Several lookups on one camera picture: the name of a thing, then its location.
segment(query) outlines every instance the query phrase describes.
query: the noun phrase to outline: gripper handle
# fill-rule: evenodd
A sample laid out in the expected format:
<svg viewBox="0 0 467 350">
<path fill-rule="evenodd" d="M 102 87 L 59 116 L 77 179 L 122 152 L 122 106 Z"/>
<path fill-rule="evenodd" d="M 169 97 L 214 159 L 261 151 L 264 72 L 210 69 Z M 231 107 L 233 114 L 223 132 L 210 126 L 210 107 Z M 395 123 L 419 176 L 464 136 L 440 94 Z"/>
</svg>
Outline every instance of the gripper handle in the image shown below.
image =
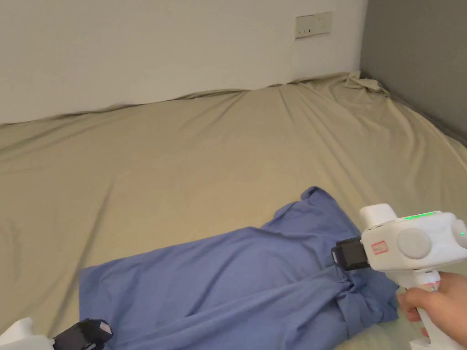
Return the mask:
<svg viewBox="0 0 467 350">
<path fill-rule="evenodd" d="M 422 273 L 414 273 L 414 282 L 418 288 L 435 293 L 438 290 L 441 282 L 441 277 L 438 271 L 424 271 Z M 428 314 L 417 309 L 422 319 L 423 325 L 430 339 L 418 339 L 410 342 L 412 350 L 465 350 L 465 348 L 456 341 L 447 336 L 442 330 L 434 325 Z"/>
<path fill-rule="evenodd" d="M 428 332 L 428 339 L 418 339 L 410 342 L 412 350 L 464 350 L 465 348 L 448 337 L 442 330 L 436 327 L 430 320 L 426 312 L 418 309 L 422 322 Z"/>
</svg>

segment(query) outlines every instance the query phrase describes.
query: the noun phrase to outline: blue shirt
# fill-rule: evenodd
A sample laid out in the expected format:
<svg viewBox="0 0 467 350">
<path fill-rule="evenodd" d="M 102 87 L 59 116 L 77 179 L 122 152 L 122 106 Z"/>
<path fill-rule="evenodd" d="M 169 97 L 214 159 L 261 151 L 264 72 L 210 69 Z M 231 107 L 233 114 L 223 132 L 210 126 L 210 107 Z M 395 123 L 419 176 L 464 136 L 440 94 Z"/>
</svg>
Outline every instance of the blue shirt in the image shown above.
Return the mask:
<svg viewBox="0 0 467 350">
<path fill-rule="evenodd" d="M 113 350 L 333 349 L 397 318 L 397 285 L 333 264 L 360 233 L 311 187 L 261 228 L 154 250 L 81 273 L 80 317 L 107 320 Z"/>
</svg>

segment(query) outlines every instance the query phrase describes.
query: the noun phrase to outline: mattress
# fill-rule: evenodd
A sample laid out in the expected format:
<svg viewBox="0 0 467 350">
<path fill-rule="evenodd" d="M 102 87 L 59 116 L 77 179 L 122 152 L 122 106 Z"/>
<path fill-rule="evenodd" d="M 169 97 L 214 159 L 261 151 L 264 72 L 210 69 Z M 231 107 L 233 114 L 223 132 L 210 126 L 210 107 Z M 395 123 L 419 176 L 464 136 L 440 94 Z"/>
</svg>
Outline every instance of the mattress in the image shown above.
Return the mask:
<svg viewBox="0 0 467 350">
<path fill-rule="evenodd" d="M 467 218 L 467 151 L 356 73 L 0 126 L 0 331 L 78 321 L 83 267 L 259 226 L 311 185 Z M 464 263 L 448 270 L 467 273 Z M 408 349 L 375 325 L 340 349 Z"/>
</svg>

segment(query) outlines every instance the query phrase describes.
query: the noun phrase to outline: wrinkled sheet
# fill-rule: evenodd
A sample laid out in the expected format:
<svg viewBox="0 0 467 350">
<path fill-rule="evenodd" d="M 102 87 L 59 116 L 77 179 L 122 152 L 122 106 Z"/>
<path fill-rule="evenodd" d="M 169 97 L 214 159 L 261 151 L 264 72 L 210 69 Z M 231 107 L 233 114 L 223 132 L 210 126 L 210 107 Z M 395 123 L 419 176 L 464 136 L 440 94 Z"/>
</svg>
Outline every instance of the wrinkled sheet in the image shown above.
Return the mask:
<svg viewBox="0 0 467 350">
<path fill-rule="evenodd" d="M 347 78 L 0 126 L 0 329 L 31 316 L 54 336 L 78 321 L 83 267 L 261 226 L 311 184 L 360 229 L 376 203 L 467 219 L 465 147 Z M 341 347 L 417 336 L 399 318 Z"/>
<path fill-rule="evenodd" d="M 397 285 L 384 273 L 333 263 L 335 242 L 359 235 L 312 187 L 261 228 L 85 269 L 80 318 L 111 324 L 110 350 L 334 349 L 397 318 Z"/>
</svg>

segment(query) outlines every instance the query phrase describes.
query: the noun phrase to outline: electrical socket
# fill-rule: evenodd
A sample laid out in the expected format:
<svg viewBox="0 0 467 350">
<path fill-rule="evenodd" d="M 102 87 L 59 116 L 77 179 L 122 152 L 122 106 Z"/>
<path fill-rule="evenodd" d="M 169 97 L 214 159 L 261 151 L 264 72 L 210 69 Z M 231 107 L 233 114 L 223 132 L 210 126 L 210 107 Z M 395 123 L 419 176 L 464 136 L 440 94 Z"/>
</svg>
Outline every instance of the electrical socket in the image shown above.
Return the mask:
<svg viewBox="0 0 467 350">
<path fill-rule="evenodd" d="M 333 13 L 323 12 L 295 18 L 295 38 L 330 33 L 333 27 Z"/>
</svg>

